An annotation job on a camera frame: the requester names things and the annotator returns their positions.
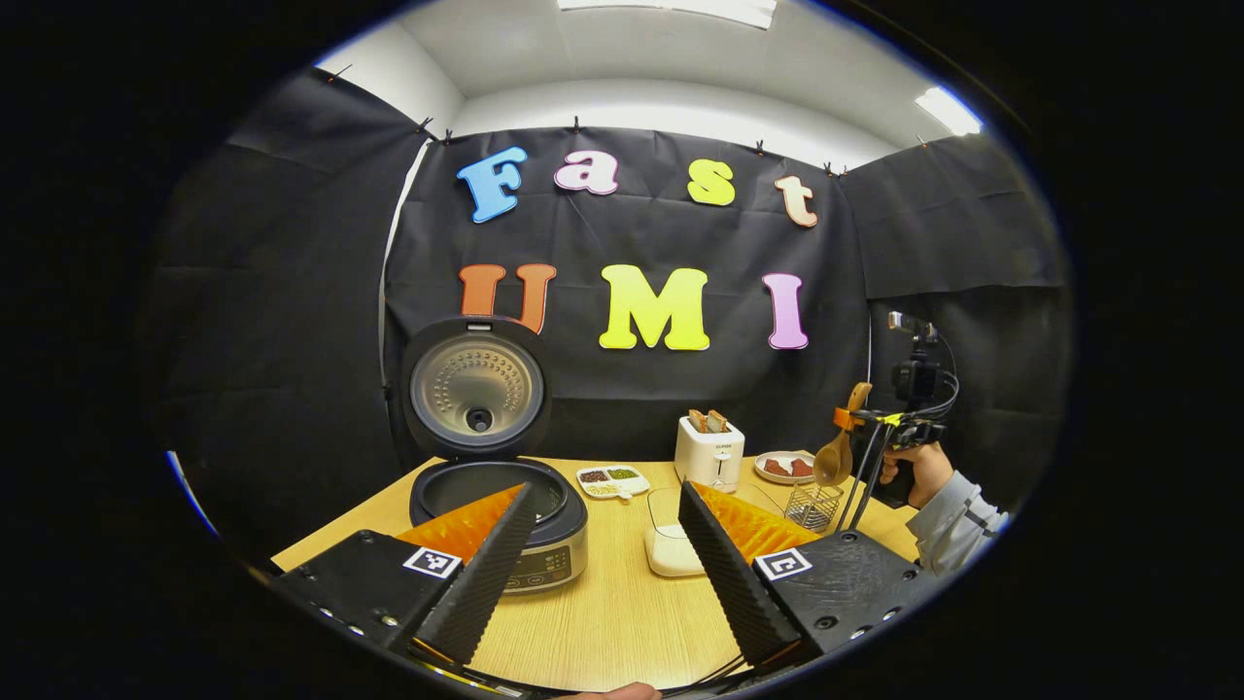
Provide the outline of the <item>small ceiling light panel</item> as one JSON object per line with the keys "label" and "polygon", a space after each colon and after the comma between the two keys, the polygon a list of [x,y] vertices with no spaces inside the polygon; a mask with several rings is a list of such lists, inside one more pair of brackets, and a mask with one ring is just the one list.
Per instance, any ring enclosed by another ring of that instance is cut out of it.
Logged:
{"label": "small ceiling light panel", "polygon": [[982,134],[982,119],[943,86],[931,86],[916,97],[914,103],[950,134]]}

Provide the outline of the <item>white toaster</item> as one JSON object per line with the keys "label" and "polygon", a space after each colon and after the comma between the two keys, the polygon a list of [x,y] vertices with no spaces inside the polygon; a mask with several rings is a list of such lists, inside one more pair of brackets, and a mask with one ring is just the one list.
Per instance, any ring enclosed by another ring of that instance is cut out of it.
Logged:
{"label": "white toaster", "polygon": [[678,420],[674,469],[679,481],[704,484],[723,494],[734,494],[741,482],[741,430],[729,421],[729,433],[699,434],[690,429],[688,418]]}

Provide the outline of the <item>wooden spoon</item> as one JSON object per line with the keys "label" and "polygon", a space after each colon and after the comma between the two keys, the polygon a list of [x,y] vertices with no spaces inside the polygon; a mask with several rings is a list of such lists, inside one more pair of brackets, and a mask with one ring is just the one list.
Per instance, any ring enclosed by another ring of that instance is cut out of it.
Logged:
{"label": "wooden spoon", "polygon": [[[868,382],[858,382],[857,385],[853,385],[845,407],[848,409],[863,408],[872,387],[875,385],[868,384]],[[853,433],[845,433],[840,426],[837,429],[838,434],[814,455],[814,477],[821,486],[838,486],[848,477],[853,466],[851,448]]]}

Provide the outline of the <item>black backdrop cloth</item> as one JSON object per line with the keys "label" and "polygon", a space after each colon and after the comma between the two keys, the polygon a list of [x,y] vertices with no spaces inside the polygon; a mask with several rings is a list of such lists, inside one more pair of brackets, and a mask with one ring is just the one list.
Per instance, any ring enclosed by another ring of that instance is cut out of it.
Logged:
{"label": "black backdrop cloth", "polygon": [[427,460],[396,410],[401,347],[481,300],[542,318],[541,458],[666,461],[715,408],[749,453],[820,448],[858,380],[894,407],[908,338],[945,334],[950,459],[1018,507],[1062,424],[1074,310],[1016,164],[950,137],[831,178],[678,132],[433,142],[312,68],[175,190],[139,327],[151,417],[213,522],[265,561]]}

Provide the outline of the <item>metal wire chopstick holder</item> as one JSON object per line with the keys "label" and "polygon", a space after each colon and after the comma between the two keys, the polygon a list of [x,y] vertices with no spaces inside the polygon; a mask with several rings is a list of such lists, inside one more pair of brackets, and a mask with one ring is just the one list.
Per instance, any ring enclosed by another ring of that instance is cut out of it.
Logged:
{"label": "metal wire chopstick holder", "polygon": [[782,506],[782,517],[814,533],[824,533],[833,526],[843,489],[821,484],[796,484]]}

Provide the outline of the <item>white divided condiment tray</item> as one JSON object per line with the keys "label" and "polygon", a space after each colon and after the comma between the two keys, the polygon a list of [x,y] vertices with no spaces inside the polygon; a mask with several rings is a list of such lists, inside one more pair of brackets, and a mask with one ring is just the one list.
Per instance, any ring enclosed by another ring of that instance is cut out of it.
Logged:
{"label": "white divided condiment tray", "polygon": [[590,499],[621,499],[629,501],[651,489],[651,482],[639,470],[628,465],[586,467],[573,474],[573,481]]}

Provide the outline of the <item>large ceiling light panel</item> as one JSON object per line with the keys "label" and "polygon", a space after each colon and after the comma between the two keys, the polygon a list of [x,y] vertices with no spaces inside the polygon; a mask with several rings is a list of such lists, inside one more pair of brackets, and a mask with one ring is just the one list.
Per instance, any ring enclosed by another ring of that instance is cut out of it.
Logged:
{"label": "large ceiling light panel", "polygon": [[760,30],[769,30],[773,26],[774,12],[778,9],[778,0],[555,0],[555,2],[561,12],[607,7],[651,9],[725,19]]}

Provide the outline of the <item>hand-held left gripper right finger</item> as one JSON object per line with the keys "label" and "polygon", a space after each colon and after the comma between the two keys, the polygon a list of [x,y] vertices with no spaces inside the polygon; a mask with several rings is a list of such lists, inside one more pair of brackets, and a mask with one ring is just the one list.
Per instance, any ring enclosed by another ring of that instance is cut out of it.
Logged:
{"label": "hand-held left gripper right finger", "polygon": [[853,528],[809,543],[768,540],[745,555],[745,528],[723,515],[734,505],[743,501],[702,482],[680,482],[680,528],[755,671],[843,656],[948,584]]}

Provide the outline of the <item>clear container of white rice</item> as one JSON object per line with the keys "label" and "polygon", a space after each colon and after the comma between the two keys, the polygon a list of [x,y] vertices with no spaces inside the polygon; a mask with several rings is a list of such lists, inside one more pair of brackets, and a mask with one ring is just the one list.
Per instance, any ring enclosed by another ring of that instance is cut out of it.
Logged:
{"label": "clear container of white rice", "polygon": [[658,577],[702,577],[704,567],[680,526],[679,506],[679,487],[658,487],[647,494],[649,523],[644,532],[644,555],[651,572]]}

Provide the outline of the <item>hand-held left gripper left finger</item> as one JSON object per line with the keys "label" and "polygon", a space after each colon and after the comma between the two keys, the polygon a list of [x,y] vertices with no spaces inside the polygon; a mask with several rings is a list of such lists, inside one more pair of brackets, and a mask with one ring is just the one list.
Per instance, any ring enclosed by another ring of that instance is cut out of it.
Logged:
{"label": "hand-held left gripper left finger", "polygon": [[356,642],[435,668],[464,666],[536,518],[532,484],[516,484],[403,538],[360,528],[272,586]]}

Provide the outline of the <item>white round plate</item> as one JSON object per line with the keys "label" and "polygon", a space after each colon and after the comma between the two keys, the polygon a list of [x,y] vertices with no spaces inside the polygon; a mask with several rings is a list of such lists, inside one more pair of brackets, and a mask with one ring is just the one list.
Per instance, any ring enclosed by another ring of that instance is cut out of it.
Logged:
{"label": "white round plate", "polygon": [[806,482],[814,482],[814,475],[810,475],[810,477],[791,477],[791,475],[790,475],[790,477],[781,477],[781,475],[773,475],[771,472],[765,472],[763,467],[764,467],[764,463],[766,460],[769,460],[769,458],[775,458],[775,460],[781,461],[787,467],[787,470],[789,470],[789,464],[792,460],[792,458],[802,458],[802,460],[805,460],[810,465],[814,465],[814,455],[810,455],[810,453],[806,453],[806,451],[786,451],[786,449],[775,449],[775,451],[761,453],[761,455],[758,455],[756,458],[754,458],[754,467],[753,469],[755,470],[755,472],[758,472],[760,475],[760,477],[763,477],[763,479],[765,479],[765,481],[770,481],[770,482],[778,482],[778,484],[806,484]]}

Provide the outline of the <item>dark grey rice cooker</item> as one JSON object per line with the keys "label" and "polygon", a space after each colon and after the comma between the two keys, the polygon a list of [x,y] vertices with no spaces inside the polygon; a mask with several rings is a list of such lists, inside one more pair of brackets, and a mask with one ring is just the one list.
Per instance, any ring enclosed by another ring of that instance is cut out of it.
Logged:
{"label": "dark grey rice cooker", "polygon": [[454,316],[413,333],[397,395],[407,431],[434,465],[415,474],[411,522],[430,522],[516,484],[534,491],[535,526],[509,594],[572,583],[588,563],[588,513],[569,479],[532,458],[551,413],[540,336],[501,316]]}

